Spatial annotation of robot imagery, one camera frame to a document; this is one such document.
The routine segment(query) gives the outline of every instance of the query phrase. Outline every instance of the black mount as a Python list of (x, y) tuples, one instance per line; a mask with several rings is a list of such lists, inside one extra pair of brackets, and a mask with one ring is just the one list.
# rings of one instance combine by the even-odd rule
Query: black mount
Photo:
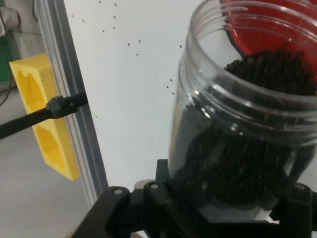
[(317, 195), (296, 184), (267, 221), (209, 223), (184, 201), (173, 198), (166, 186), (167, 160), (158, 160), (156, 180), (132, 193), (110, 187), (98, 198), (74, 238), (129, 238), (144, 230), (150, 238), (310, 238), (317, 221)]

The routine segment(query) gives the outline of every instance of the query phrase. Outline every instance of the black pellet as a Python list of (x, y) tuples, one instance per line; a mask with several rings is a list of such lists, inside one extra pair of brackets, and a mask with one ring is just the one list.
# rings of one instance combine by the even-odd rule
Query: black pellet
[[(284, 46), (244, 56), (225, 70), (266, 89), (316, 95), (314, 74), (303, 62), (303, 53), (287, 51)], [(183, 166), (171, 174), (170, 185), (198, 208), (212, 203), (222, 208), (272, 209), (312, 159), (315, 146), (276, 143), (268, 139), (270, 132), (265, 139), (245, 136), (207, 118), (201, 110), (204, 101), (207, 98), (199, 94), (182, 112), (171, 163)], [(287, 175), (284, 166), (292, 156), (292, 172)]]

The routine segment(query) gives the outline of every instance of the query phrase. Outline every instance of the yellow 3d-printed part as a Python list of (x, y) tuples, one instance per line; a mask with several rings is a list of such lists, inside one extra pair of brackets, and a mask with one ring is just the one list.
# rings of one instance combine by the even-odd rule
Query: yellow 3d-printed part
[[(27, 113), (44, 108), (57, 96), (50, 61), (46, 54), (10, 63)], [(73, 145), (64, 118), (49, 119), (33, 126), (46, 164), (68, 177), (79, 178)]]

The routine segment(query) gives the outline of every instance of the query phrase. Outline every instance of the black rod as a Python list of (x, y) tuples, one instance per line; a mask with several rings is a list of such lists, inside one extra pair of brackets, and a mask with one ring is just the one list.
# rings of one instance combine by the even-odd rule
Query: black rod
[(52, 113), (46, 108), (43, 108), (15, 120), (9, 121), (3, 125), (0, 125), (0, 140), (50, 118), (52, 118)]

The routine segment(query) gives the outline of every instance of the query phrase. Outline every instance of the clear plastic jar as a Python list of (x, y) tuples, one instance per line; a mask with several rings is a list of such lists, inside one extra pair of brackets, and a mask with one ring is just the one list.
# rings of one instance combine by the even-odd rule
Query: clear plastic jar
[[(224, 70), (241, 51), (283, 42), (315, 69), (316, 21), (310, 6), (289, 3), (210, 0), (192, 16), (179, 66), (168, 183), (210, 221), (263, 219), (316, 154), (317, 97), (264, 89)], [(239, 47), (244, 32), (252, 47)]]

